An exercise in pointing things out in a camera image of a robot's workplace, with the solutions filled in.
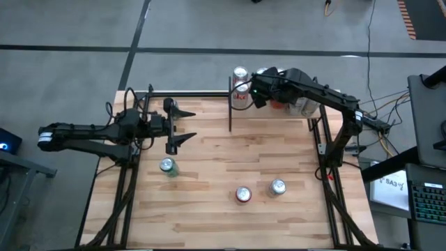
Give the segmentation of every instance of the gray floor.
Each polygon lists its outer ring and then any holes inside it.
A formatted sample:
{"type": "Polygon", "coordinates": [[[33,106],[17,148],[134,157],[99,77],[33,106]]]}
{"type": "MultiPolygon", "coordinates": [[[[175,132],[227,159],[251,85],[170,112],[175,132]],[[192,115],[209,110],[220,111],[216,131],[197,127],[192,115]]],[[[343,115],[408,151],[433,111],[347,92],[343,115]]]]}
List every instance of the gray floor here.
{"type": "MultiPolygon", "coordinates": [[[[143,2],[2,1],[0,44],[129,47],[143,2]]],[[[139,46],[365,52],[371,1],[343,0],[329,18],[323,17],[323,2],[152,0],[139,46]]],[[[408,37],[396,0],[376,0],[374,15],[372,52],[446,51],[446,43],[408,37]]],[[[56,121],[104,123],[104,103],[113,100],[126,58],[127,53],[113,52],[0,51],[0,127],[23,137],[21,156],[59,169],[54,180],[34,182],[26,222],[17,228],[18,243],[31,243],[32,250],[74,245],[98,158],[74,151],[44,153],[36,146],[37,129],[56,121]]],[[[367,59],[333,56],[138,53],[128,86],[226,89],[227,76],[238,65],[300,68],[321,83],[369,99],[367,59]]],[[[408,75],[429,74],[443,65],[444,59],[372,58],[373,94],[404,90],[408,75]]],[[[399,111],[404,123],[392,129],[390,140],[403,151],[415,145],[415,136],[410,105],[399,111]]],[[[362,144],[376,139],[370,132],[360,137],[362,144]]],[[[386,157],[378,144],[362,155],[386,157]]],[[[374,221],[380,243],[398,247],[408,241],[406,220],[374,213],[374,221]]]]}

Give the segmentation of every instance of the wooden table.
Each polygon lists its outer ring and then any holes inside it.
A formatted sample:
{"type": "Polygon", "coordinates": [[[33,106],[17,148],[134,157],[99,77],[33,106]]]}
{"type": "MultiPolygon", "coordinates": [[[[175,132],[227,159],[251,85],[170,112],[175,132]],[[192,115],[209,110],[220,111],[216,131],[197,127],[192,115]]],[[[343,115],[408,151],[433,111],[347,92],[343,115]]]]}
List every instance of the wooden table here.
{"type": "MultiPolygon", "coordinates": [[[[128,248],[332,247],[322,184],[314,178],[314,137],[306,119],[233,119],[229,132],[226,98],[176,100],[181,109],[197,113],[177,121],[177,133],[198,135],[174,156],[180,168],[176,178],[166,177],[158,166],[167,156],[166,139],[156,139],[142,153],[128,248]],[[274,178],[284,179],[287,191],[272,199],[266,190],[274,178]],[[244,206],[235,201],[240,185],[253,192],[244,206]]],[[[164,113],[161,98],[153,99],[150,107],[164,113]]],[[[119,91],[114,111],[122,108],[119,91]]],[[[327,112],[335,136],[341,114],[328,108],[327,112]]],[[[353,157],[344,159],[357,164],[353,157]]],[[[102,159],[98,171],[112,164],[102,159]]],[[[360,170],[344,165],[339,172],[348,212],[377,242],[360,170]]],[[[118,174],[116,167],[95,180],[81,244],[89,242],[111,214],[118,174]]],[[[339,215],[337,222],[344,240],[339,215]]],[[[116,241],[120,230],[118,224],[116,241]]]]}

